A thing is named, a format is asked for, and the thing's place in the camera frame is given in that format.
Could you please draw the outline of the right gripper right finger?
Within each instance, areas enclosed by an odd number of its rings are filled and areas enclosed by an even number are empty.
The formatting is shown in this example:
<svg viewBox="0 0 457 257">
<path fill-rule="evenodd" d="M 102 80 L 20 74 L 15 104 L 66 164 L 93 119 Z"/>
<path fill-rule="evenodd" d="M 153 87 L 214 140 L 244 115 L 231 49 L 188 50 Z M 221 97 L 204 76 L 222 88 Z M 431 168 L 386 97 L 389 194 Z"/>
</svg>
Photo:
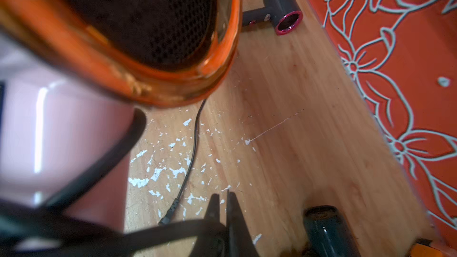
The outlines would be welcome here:
<svg viewBox="0 0 457 257">
<path fill-rule="evenodd" d="M 253 245 L 248 226 L 234 192 L 227 192 L 227 247 L 228 257 L 259 257 Z"/>
</svg>

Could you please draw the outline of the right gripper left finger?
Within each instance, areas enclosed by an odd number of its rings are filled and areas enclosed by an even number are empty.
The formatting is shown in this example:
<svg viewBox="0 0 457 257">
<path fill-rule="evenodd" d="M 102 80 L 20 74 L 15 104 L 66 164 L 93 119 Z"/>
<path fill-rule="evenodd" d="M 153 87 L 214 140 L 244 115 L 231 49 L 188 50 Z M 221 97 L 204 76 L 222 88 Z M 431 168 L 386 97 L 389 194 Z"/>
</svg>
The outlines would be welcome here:
<svg viewBox="0 0 457 257">
<path fill-rule="evenodd" d="M 204 231 L 197 236 L 190 257 L 222 257 L 225 247 L 225 226 L 220 223 L 220 195 L 213 194 L 203 219 Z"/>
</svg>

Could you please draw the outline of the dark green hair dryer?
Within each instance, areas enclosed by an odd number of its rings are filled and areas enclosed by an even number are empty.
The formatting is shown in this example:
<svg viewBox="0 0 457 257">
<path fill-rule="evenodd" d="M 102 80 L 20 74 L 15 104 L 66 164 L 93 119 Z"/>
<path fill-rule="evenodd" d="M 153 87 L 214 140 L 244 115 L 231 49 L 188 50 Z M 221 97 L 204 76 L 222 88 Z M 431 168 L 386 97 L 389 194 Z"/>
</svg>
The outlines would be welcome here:
<svg viewBox="0 0 457 257">
<path fill-rule="evenodd" d="M 336 207 L 322 205 L 306 209 L 303 226 L 309 241 L 303 257 L 360 256 L 346 219 Z"/>
</svg>

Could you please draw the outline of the pink hair dryer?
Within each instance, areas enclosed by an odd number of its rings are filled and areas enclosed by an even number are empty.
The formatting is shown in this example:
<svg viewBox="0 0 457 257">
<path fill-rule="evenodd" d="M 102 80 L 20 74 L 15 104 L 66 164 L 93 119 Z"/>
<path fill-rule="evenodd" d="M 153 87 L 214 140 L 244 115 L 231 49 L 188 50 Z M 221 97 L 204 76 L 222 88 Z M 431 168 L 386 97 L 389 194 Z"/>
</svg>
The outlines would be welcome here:
<svg viewBox="0 0 457 257">
<path fill-rule="evenodd" d="M 1 0 L 1 255 L 124 230 L 143 107 L 207 98 L 242 0 Z"/>
</svg>

